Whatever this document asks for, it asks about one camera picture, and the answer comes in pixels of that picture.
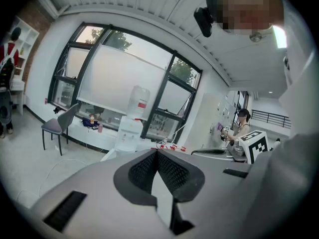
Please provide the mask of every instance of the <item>window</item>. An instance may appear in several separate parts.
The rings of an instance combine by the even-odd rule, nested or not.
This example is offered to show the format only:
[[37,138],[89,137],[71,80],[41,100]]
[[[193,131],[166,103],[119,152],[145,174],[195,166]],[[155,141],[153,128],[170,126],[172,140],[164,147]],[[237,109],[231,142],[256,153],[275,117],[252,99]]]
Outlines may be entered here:
[[86,26],[82,30],[76,42],[94,44],[102,34],[104,28],[95,26]]
[[170,73],[193,88],[198,85],[198,72],[179,58],[175,58]]
[[162,115],[154,114],[148,130],[148,136],[158,140],[173,140],[175,137],[174,132],[178,130],[180,122],[167,118]]
[[110,128],[119,128],[120,121],[124,114],[117,113],[115,111],[111,111],[83,101],[78,101],[78,104],[79,107],[77,113],[80,116],[90,118],[91,115],[94,115],[94,119],[97,120],[98,123],[101,123]]
[[160,99],[159,109],[183,117],[191,93],[168,81]]
[[69,109],[71,107],[73,91],[74,85],[63,81],[56,81],[53,102],[65,109]]
[[64,54],[63,64],[56,74],[76,79],[88,53],[89,50],[87,49],[69,47],[68,51]]
[[94,115],[103,126],[118,130],[131,91],[139,85],[151,93],[141,137],[177,142],[200,72],[176,51],[139,33],[83,23],[59,58],[48,101],[65,109],[78,103],[77,116]]
[[163,69],[167,69],[171,58],[169,52],[150,42],[114,30],[105,45],[127,52]]
[[[151,93],[142,117],[143,120],[147,120],[166,72],[164,67],[169,64],[171,54],[163,51],[157,54],[155,61],[148,50],[152,46],[153,50],[161,48],[144,40],[140,41],[137,37],[130,38],[130,42],[128,39],[127,34],[113,31],[106,45],[97,48],[85,72],[78,100],[92,102],[100,107],[126,114],[132,89],[135,85],[139,85]],[[134,52],[144,50],[143,57],[148,61],[127,52],[131,46],[133,47],[131,51]],[[159,61],[166,66],[161,68],[155,65]]]

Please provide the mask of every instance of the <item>ceiling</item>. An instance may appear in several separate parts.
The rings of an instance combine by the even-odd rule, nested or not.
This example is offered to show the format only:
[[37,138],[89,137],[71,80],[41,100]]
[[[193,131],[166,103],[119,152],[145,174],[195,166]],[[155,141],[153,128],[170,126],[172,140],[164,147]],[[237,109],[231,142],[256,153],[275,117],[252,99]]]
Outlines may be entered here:
[[259,97],[278,98],[286,89],[283,57],[285,49],[278,49],[273,29],[262,32],[264,38],[252,42],[248,36],[232,35],[213,26],[212,35],[205,38],[193,17],[194,10],[206,7],[205,0],[51,0],[59,10],[70,5],[65,13],[77,8],[77,12],[89,6],[130,8],[132,14],[143,13],[165,21],[174,31],[196,46],[233,90],[257,91]]

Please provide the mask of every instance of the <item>white roller blind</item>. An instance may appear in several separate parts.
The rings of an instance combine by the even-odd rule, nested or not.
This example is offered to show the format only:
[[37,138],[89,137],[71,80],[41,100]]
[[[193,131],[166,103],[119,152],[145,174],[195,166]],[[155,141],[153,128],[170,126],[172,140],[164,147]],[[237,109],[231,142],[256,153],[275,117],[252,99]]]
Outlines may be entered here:
[[165,70],[118,49],[100,45],[83,77],[78,100],[126,114],[133,86],[150,91],[147,120]]
[[168,81],[161,97],[159,108],[167,109],[170,113],[177,115],[189,96],[190,92]]
[[83,62],[88,55],[89,50],[70,48],[68,54],[68,61],[66,64],[66,76],[73,78],[78,78],[79,72],[83,65]]

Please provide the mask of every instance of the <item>ceiling light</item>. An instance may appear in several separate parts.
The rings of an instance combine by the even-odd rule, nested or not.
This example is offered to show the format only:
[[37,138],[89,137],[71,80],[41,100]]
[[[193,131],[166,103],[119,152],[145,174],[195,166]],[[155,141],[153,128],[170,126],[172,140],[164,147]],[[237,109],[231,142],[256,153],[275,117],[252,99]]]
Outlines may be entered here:
[[278,48],[287,48],[287,37],[285,31],[278,26],[273,26],[273,29],[275,32]]

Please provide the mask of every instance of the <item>tree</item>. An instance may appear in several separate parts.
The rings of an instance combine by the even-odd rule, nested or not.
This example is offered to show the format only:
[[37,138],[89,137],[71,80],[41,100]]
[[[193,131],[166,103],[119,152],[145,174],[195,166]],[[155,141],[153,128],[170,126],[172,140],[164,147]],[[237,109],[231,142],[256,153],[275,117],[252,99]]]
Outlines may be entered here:
[[[99,38],[99,36],[102,34],[103,29],[97,30],[97,29],[92,29],[91,30],[91,35],[92,35],[92,40],[85,40],[86,43],[95,43],[95,41]],[[119,50],[127,50],[128,47],[131,46],[131,42],[128,42],[126,40],[126,34],[118,31],[114,31],[111,35],[111,37],[108,40],[108,46],[111,46],[113,48],[117,48]]]
[[127,50],[128,47],[131,46],[131,42],[128,42],[126,40],[126,34],[124,34],[123,32],[118,32],[115,31],[110,39],[108,40],[108,46],[111,46],[113,48],[117,48],[119,50]]
[[193,69],[180,59],[173,63],[170,73],[191,85],[196,76],[196,74],[193,73]]

